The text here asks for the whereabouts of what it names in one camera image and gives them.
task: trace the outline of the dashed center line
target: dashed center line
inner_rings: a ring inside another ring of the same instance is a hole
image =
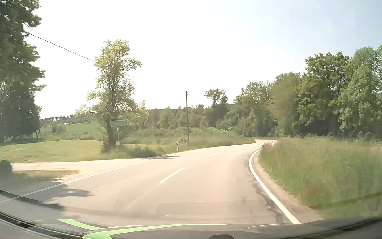
[[[164,183],[166,182],[166,180],[168,180],[169,178],[171,178],[172,176],[174,176],[175,174],[177,174],[178,172],[180,172],[181,170],[183,170],[184,168],[180,168],[178,169],[176,172],[172,173],[171,175],[167,176],[165,179],[163,179],[162,181],[160,181],[160,183]]]

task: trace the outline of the sky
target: sky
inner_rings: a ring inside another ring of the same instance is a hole
[[[71,1],[40,0],[41,24],[30,33],[90,59],[106,40],[127,40],[142,67],[129,74],[133,98],[147,108],[210,105],[209,89],[229,101],[251,81],[303,72],[318,53],[352,56],[382,43],[382,1]],[[95,89],[93,62],[34,36],[44,69],[36,94],[41,117],[74,114]]]

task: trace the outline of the utility pole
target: utility pole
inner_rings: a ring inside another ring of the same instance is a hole
[[[186,107],[187,107],[187,133],[188,133],[188,143],[190,142],[190,127],[189,127],[189,124],[190,122],[188,121],[188,92],[185,91],[185,103],[186,103]]]

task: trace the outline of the tree trunk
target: tree trunk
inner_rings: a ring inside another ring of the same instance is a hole
[[[110,126],[110,119],[109,118],[106,118],[106,127],[107,127],[107,138],[108,138],[108,143],[109,143],[109,147],[111,150],[115,144],[115,139],[114,139],[114,134],[113,134],[113,129],[112,127]]]

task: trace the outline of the sign post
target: sign post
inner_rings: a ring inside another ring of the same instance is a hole
[[[116,145],[120,145],[121,142],[119,140],[119,127],[120,126],[125,126],[126,125],[126,120],[125,119],[112,119],[110,121],[110,126],[111,127],[117,127],[116,128],[116,131],[117,131],[117,141],[116,141]]]

